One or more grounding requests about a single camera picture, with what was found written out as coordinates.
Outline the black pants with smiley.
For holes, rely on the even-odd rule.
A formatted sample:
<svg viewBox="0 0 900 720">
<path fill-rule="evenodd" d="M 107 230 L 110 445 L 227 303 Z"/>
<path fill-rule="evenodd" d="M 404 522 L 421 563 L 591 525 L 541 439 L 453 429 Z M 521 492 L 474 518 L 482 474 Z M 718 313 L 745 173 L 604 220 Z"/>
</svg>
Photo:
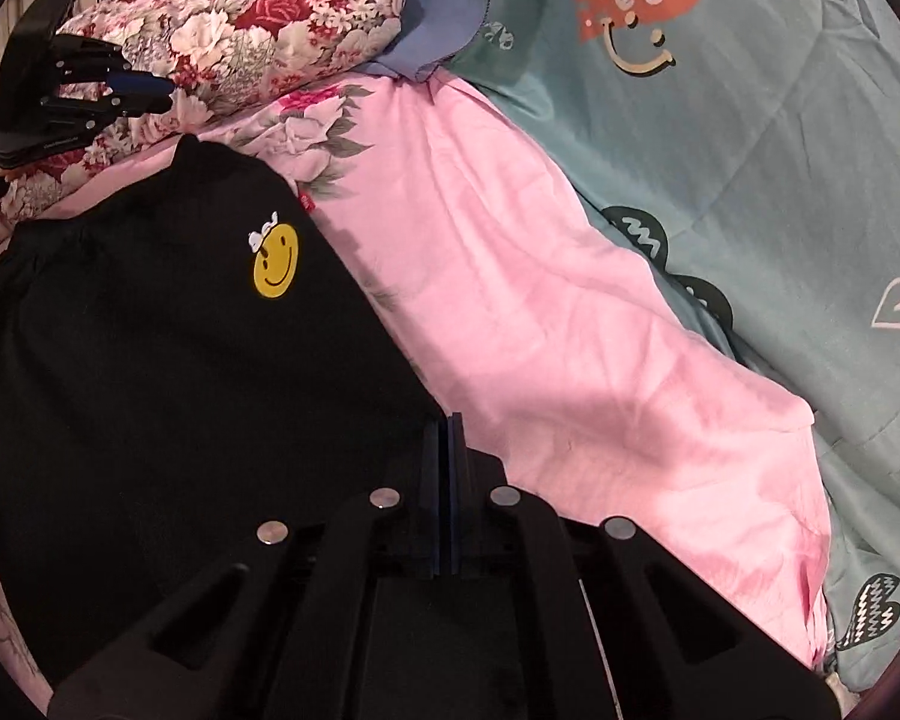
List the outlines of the black pants with smiley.
<svg viewBox="0 0 900 720">
<path fill-rule="evenodd" d="M 0 578 L 55 718 L 302 718 L 333 515 L 450 416 L 283 177 L 187 137 L 0 255 Z M 471 718 L 475 639 L 414 589 L 375 709 Z"/>
</svg>

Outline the red floral pillow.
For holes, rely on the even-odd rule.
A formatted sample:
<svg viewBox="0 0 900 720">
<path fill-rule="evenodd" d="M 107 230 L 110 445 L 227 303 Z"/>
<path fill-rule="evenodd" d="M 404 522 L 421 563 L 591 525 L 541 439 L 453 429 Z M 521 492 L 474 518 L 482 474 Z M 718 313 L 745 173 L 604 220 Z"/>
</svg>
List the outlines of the red floral pillow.
<svg viewBox="0 0 900 720">
<path fill-rule="evenodd" d="M 134 70 L 169 78 L 172 105 L 119 117 L 86 146 L 9 171 L 0 244 L 165 138 L 375 59 L 400 36 L 405 8 L 406 0 L 102 0 L 86 8 L 59 34 L 113 44 Z"/>
</svg>

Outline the pink floral bed sheet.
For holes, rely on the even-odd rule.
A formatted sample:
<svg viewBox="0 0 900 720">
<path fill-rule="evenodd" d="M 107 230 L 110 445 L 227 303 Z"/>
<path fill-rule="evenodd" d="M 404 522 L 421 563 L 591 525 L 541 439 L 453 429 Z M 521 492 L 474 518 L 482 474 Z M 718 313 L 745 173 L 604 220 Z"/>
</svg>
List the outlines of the pink floral bed sheet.
<svg viewBox="0 0 900 720">
<path fill-rule="evenodd" d="M 644 257 L 606 241 L 481 94 L 452 76 L 349 76 L 188 137 L 283 177 L 515 486 L 580 522 L 633 518 L 798 661 L 821 660 L 831 525 L 809 406 L 686 328 Z M 91 210 L 165 169 L 180 140 L 19 226 Z M 48 704 L 1 578 L 0 661 Z"/>
</svg>

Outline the blue plaid cloth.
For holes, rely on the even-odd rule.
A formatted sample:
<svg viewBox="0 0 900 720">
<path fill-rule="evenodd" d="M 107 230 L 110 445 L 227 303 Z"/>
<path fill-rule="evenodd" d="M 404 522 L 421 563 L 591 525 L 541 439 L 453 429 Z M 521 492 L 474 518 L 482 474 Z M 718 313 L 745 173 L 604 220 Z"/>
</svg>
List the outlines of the blue plaid cloth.
<svg viewBox="0 0 900 720">
<path fill-rule="evenodd" d="M 471 43 L 487 10 L 489 0 L 406 0 L 400 36 L 359 71 L 425 82 L 443 60 Z"/>
</svg>

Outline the teal heart-print quilt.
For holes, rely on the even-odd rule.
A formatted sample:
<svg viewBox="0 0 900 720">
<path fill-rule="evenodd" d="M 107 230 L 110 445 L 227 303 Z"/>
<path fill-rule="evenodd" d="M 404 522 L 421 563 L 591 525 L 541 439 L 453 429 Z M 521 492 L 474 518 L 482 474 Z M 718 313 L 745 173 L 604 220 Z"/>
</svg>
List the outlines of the teal heart-print quilt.
<svg viewBox="0 0 900 720">
<path fill-rule="evenodd" d="M 900 21 L 886 0 L 489 0 L 453 60 L 681 317 L 808 401 L 827 663 L 900 652 Z"/>
</svg>

